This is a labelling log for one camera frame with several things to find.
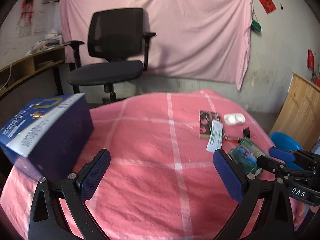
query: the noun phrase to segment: red paper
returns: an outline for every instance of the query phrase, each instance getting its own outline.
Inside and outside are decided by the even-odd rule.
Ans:
[[[263,5],[267,14],[277,9],[272,0],[259,0],[259,1]]]

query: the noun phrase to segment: chair seat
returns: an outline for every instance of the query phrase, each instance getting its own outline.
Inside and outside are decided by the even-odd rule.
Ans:
[[[142,71],[140,60],[90,64],[72,71],[68,83],[76,86],[113,84],[135,79]]]

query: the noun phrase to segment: cardboard box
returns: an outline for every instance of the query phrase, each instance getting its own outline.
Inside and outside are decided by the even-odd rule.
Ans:
[[[36,99],[0,130],[0,146],[29,177],[58,180],[72,172],[92,130],[84,94]]]

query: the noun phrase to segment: chair backrest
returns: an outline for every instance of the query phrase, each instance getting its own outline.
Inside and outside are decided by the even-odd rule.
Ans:
[[[143,9],[121,8],[92,16],[88,51],[107,61],[126,60],[142,51]]]

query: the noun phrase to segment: pink tablecloth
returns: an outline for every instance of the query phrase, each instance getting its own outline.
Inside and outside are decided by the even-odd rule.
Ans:
[[[95,127],[75,171],[101,148],[111,153],[111,165],[93,198],[86,202],[111,239],[212,239],[237,203],[228,193],[199,139],[199,111],[221,116],[243,113],[247,122],[224,126],[240,137],[250,127],[252,140],[265,152],[273,145],[257,122],[236,103],[209,90],[192,94],[147,94],[91,110]],[[236,145],[223,142],[228,152]],[[273,179],[265,172],[263,179]],[[12,169],[1,196],[10,221],[27,239],[28,219],[36,182]],[[249,234],[261,202],[245,230]],[[62,201],[73,232],[77,230]],[[303,205],[292,200],[295,223]]]

